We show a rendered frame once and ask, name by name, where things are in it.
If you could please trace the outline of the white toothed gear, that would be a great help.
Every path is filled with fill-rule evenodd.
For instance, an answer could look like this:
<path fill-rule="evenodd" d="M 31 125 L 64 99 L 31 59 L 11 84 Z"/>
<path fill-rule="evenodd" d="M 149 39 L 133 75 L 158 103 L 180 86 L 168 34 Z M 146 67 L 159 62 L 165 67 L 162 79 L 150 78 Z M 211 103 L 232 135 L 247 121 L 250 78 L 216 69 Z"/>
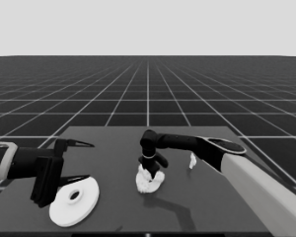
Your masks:
<path fill-rule="evenodd" d="M 139 165 L 138 166 L 138 171 L 137 171 L 137 174 L 136 174 L 136 178 L 135 178 L 137 184 L 143 184 L 143 183 L 151 182 L 151 181 L 148 181 L 148 180 L 145 179 L 144 174 L 143 174 L 143 170 L 144 170 L 143 166 Z"/>
<path fill-rule="evenodd" d="M 153 180 L 155 184 L 162 184 L 165 180 L 165 174 L 160 171 L 157 177 Z"/>

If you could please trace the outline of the white round carrier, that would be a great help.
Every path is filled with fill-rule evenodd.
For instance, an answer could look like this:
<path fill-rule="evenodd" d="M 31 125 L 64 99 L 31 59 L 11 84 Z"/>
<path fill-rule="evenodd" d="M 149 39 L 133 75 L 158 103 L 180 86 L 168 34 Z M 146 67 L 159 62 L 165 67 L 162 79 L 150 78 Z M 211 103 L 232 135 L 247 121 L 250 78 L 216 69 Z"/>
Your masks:
<path fill-rule="evenodd" d="M 156 192 L 160 186 L 160 182 L 147 182 L 147 181 L 138 181 L 136 183 L 137 190 L 142 194 L 152 194 Z"/>

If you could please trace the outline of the large white disc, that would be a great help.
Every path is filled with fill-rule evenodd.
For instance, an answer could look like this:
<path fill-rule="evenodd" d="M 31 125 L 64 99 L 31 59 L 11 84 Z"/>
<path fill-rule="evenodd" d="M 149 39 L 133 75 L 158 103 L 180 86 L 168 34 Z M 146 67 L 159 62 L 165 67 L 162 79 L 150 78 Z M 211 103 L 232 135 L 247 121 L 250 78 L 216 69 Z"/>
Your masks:
<path fill-rule="evenodd" d="M 99 185 L 92 177 L 66 185 L 50 204 L 49 218 L 60 227 L 74 226 L 91 213 L 99 196 Z"/>

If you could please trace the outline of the small white T-shaped piece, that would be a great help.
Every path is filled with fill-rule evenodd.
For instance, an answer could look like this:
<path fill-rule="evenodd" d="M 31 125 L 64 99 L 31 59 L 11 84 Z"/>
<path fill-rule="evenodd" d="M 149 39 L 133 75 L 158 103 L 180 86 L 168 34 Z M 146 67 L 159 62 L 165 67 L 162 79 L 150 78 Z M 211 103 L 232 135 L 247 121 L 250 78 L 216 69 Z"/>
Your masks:
<path fill-rule="evenodd" d="M 193 169 L 193 167 L 196 165 L 197 161 L 196 161 L 196 156 L 194 155 L 194 153 L 190 153 L 190 162 L 189 162 L 189 168 Z"/>

